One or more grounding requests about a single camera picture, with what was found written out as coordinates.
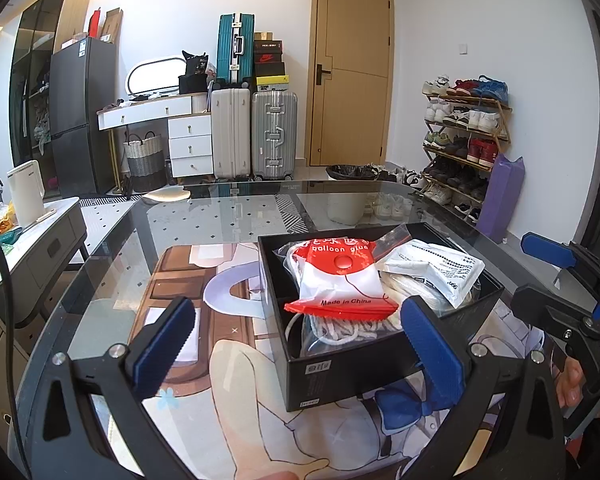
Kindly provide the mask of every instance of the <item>glass table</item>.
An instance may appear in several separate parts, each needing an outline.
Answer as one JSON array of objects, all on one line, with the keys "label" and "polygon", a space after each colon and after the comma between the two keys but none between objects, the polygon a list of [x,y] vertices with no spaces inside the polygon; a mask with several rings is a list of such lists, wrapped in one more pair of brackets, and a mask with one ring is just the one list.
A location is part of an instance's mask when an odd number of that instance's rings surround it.
[{"label": "glass table", "polygon": [[[186,355],[172,367],[168,377],[174,380],[143,405],[198,478],[303,480],[358,478],[369,472],[375,472],[374,478],[396,478],[445,413],[423,414],[400,431],[388,431],[386,415],[382,418],[382,410],[373,406],[373,393],[287,413],[269,343],[276,335],[267,333],[260,303],[258,237],[347,228],[333,221],[334,211],[347,207],[362,212],[367,202],[362,218],[356,218],[358,226],[431,225],[485,262],[505,287],[505,304],[527,283],[566,294],[554,285],[555,267],[496,245],[451,208],[401,184],[245,182],[182,191],[160,199],[173,202],[137,200],[87,259],[50,316],[18,391],[27,453],[35,445],[30,416],[51,357],[56,352],[72,359],[102,355],[157,319],[171,298],[185,295],[200,314],[194,329],[198,337],[190,338],[181,352]],[[381,199],[404,202],[404,215],[378,219],[368,207],[378,193]],[[500,302],[495,311],[498,323],[512,318]],[[519,353],[528,351],[528,328],[510,330],[520,339],[515,341]],[[410,384],[425,395],[422,378]],[[118,461],[140,473],[104,399],[93,396],[93,403]],[[17,462],[12,437],[9,453]]]}]

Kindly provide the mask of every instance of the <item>hand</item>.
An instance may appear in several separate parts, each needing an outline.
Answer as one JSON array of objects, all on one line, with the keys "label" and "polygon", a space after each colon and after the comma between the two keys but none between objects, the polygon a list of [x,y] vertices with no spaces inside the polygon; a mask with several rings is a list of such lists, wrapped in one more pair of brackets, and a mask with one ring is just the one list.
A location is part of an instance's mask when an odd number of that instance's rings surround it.
[{"label": "hand", "polygon": [[555,381],[555,393],[558,396],[558,404],[563,408],[569,406],[572,408],[578,402],[582,393],[580,391],[580,381],[584,377],[580,363],[571,357],[567,357],[564,362],[564,371],[558,375]]}]

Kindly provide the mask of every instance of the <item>gray refrigerator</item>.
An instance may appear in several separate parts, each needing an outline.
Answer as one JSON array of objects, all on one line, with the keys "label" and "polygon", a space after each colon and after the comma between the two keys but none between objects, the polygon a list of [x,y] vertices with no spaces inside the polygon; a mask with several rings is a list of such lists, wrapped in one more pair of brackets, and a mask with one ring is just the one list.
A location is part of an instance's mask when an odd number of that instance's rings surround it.
[{"label": "gray refrigerator", "polygon": [[114,185],[107,132],[96,112],[114,101],[116,46],[85,38],[51,57],[49,121],[62,197],[103,196]]}]

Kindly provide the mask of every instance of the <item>metal bolt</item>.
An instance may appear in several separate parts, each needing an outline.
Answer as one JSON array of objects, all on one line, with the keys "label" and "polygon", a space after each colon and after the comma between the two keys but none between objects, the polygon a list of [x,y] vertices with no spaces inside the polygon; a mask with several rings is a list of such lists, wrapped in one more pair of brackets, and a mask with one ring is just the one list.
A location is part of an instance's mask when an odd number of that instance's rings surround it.
[{"label": "metal bolt", "polygon": [[476,357],[484,357],[488,352],[487,347],[482,343],[474,343],[471,345],[471,353]]},{"label": "metal bolt", "polygon": [[117,343],[109,348],[109,355],[114,359],[122,357],[124,354],[126,354],[126,346],[123,344]]},{"label": "metal bolt", "polygon": [[65,361],[66,361],[66,355],[64,355],[62,352],[58,352],[51,358],[51,362],[53,364],[55,364],[56,366],[60,366]]},{"label": "metal bolt", "polygon": [[532,350],[531,360],[537,365],[541,365],[542,363],[544,363],[544,354],[539,350]]}]

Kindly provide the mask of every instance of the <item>anime character illustration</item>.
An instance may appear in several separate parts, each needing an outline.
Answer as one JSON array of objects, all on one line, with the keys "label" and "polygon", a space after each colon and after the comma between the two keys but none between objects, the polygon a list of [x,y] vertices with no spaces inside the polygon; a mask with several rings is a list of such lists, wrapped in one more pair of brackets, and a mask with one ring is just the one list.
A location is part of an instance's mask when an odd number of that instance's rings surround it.
[{"label": "anime character illustration", "polygon": [[[139,305],[132,339],[176,296],[191,298],[196,326],[160,392],[143,405],[190,470],[210,480],[393,480],[417,458],[448,410],[422,372],[357,398],[287,412],[260,302],[252,243],[174,246]],[[475,336],[499,355],[521,357],[542,333],[498,302]],[[486,415],[462,468],[480,457],[496,420]],[[110,420],[117,458],[139,472]]]}]

